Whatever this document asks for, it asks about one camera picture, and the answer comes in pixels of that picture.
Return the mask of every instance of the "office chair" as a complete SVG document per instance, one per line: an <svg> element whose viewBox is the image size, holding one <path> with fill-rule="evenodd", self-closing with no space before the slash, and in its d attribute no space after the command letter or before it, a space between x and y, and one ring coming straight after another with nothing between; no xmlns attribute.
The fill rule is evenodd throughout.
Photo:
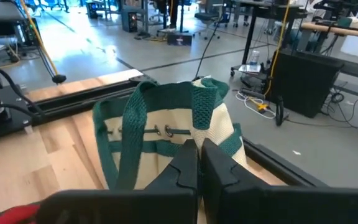
<svg viewBox="0 0 358 224"><path fill-rule="evenodd" d="M205 12L201 12L201 7L204 7ZM206 33L204 40L208 40L209 32L212 30L209 28L212 24L218 23L222 18L223 3L221 0L207 0L205 4L199 4L199 12L194 16L206 25L205 29L199 30L198 34ZM217 34L214 34L217 39L221 38Z"/></svg>

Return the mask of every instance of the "green bag handle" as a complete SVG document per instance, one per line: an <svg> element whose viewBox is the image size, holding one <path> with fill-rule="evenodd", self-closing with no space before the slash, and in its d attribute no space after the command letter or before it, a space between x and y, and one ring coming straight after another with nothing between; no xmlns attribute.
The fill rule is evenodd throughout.
<svg viewBox="0 0 358 224"><path fill-rule="evenodd" d="M122 151L117 189L135 187L147 120L147 105L143 93L156 86L158 85L154 82L140 83L129 98L122 114Z"/></svg>
<svg viewBox="0 0 358 224"><path fill-rule="evenodd" d="M123 105L124 103L126 103L126 100L110 99L96 103L93 108L93 123L95 125L94 131L96 135L96 143L98 146L98 153L103 174L109 189L114 189L116 186L118 170L116 163L111 156L111 151L109 150L109 138L107 135L108 129L104 123L106 118L103 116L103 111L109 113L110 111L113 111L113 108L111 108L112 106L116 107L116 105Z"/></svg>
<svg viewBox="0 0 358 224"><path fill-rule="evenodd" d="M191 105L193 111L193 126L197 129L208 129L216 97L221 99L229 91L227 84L211 78L202 79L205 86L192 88ZM110 189L133 189L139 169L140 155L142 153L144 128L147 120L147 105L144 93L156 88L158 85L152 82L142 82L128 99L122 114L122 151L119 172L116 168L109 150L109 140L101 107L113 107L118 103L114 100L104 101L95 105L94 122L98 139L98 151L101 159L103 173Z"/></svg>
<svg viewBox="0 0 358 224"><path fill-rule="evenodd" d="M209 129L216 98L223 99L229 91L229 85L213 78L201 79L204 87L194 87L192 96L193 127L199 130Z"/></svg>

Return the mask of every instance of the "metal pole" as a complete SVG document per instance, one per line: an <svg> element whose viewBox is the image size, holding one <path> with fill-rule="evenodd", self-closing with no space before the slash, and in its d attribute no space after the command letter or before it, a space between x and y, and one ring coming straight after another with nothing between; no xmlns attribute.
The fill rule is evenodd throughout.
<svg viewBox="0 0 358 224"><path fill-rule="evenodd" d="M185 0L181 0L181 10L180 10L180 32L183 32L183 15L185 13Z"/></svg>
<svg viewBox="0 0 358 224"><path fill-rule="evenodd" d="M253 9L252 9L252 18L251 18L251 23L249 26L249 31L248 31L248 36L247 36L246 49L244 51L244 55L242 56L242 64L243 65L245 65L247 63L249 48L251 46L252 36L254 34L256 15L257 15L258 10L259 10L258 7L253 7Z"/></svg>
<svg viewBox="0 0 358 224"><path fill-rule="evenodd" d="M143 29L144 32L149 33L149 3L147 0L142 0L143 3Z"/></svg>

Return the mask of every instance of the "black stand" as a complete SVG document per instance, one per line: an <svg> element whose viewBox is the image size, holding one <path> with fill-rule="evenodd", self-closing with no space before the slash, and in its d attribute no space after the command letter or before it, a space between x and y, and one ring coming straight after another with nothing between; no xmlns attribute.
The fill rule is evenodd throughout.
<svg viewBox="0 0 358 224"><path fill-rule="evenodd" d="M285 12L284 5L274 6L272 4L267 4L267 3L264 4L261 2L253 2L253 3L247 3L247 6L252 7L252 17L251 17L251 22L250 22L250 26L249 26L248 35L247 35L246 47L244 49L244 55L242 56L241 65L245 65L247 63L248 54L249 54L251 41L252 41L252 36L254 34L256 18L260 17L260 18L265 18L265 19L280 20L283 18L283 14ZM288 27L287 27L287 31L285 32L285 35L284 35L284 38L282 41L282 45L281 45L282 49L284 49L287 46L288 41L290 39L293 21L295 19L300 19L300 18L306 17L306 14L302 14L299 12L300 12L299 7L290 7L289 8ZM236 70L238 71L240 69L241 65L234 66L234 67L230 68L230 76L231 77L234 76Z"/></svg>
<svg viewBox="0 0 358 224"><path fill-rule="evenodd" d="M183 15L185 13L185 0L181 0L180 6L181 6L181 9L180 9L180 28L179 28L179 32L180 33L189 32L188 30L183 31Z"/></svg>
<svg viewBox="0 0 358 224"><path fill-rule="evenodd" d="M165 10L163 11L163 18L162 18L162 29L167 28L167 0L164 1Z"/></svg>
<svg viewBox="0 0 358 224"><path fill-rule="evenodd" d="M54 9L55 7L59 7L60 9L65 9L65 12L68 12L67 0L63 0L64 4L60 3L60 0L57 1L55 5L53 5L50 10Z"/></svg>

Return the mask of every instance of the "yellow cable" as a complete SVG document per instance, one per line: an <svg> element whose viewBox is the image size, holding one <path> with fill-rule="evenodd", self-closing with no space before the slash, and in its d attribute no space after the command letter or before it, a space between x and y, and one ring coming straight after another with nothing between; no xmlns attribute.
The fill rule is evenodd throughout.
<svg viewBox="0 0 358 224"><path fill-rule="evenodd" d="M272 70L270 72L270 81L268 82L268 87L267 87L266 92L264 93L264 96L266 96L269 93L269 91L270 91L270 89L272 87L272 79L271 78L273 78L274 68L276 66L276 61L277 61L277 58L278 58L278 51L280 50L280 46L282 44L289 9L290 9L290 0L288 0L287 6L285 8L285 13L284 13L284 18L283 18L283 25L281 26L281 31L280 31L280 38L278 40L276 54L274 56L274 60L273 60L273 64L272 64Z"/></svg>
<svg viewBox="0 0 358 224"><path fill-rule="evenodd" d="M7 45L7 47L9 48L9 50L12 52L13 55L15 55L15 57L20 60L20 57L15 53L15 51L13 51L12 47L10 45Z"/></svg>
<svg viewBox="0 0 358 224"><path fill-rule="evenodd" d="M258 102L256 102L253 98L251 98L251 97L249 97L249 96L248 96L248 99L249 99L250 101L252 101L253 103L255 103L257 106L263 105L263 103L258 103Z"/></svg>
<svg viewBox="0 0 358 224"><path fill-rule="evenodd" d="M31 19L31 16L30 16L30 14L29 14L29 11L27 10L27 6L24 4L24 0L20 0L20 4L22 5L22 7L23 7L23 9L24 9L24 12L25 12L25 14L26 14L26 16L27 16L27 19L29 20L29 22L30 22L30 24L31 24L31 26L32 26L32 29L34 30L34 33L35 33L35 36L37 37L38 42L40 43L42 52L45 54L45 56L47 56L47 59L48 59L48 61L49 61L49 64L50 64L50 66L52 67L52 69L53 69L53 71L54 71L54 73L55 73L54 75L57 75L58 72L57 72L56 66L55 66L55 64L53 63L52 59L49 57L49 54L48 54L47 50L46 50L45 47L44 47L44 43L42 42L41 36L40 36L40 34L38 33L38 30L37 30L37 28L35 27L35 24L34 24L34 22L33 22L32 19Z"/></svg>

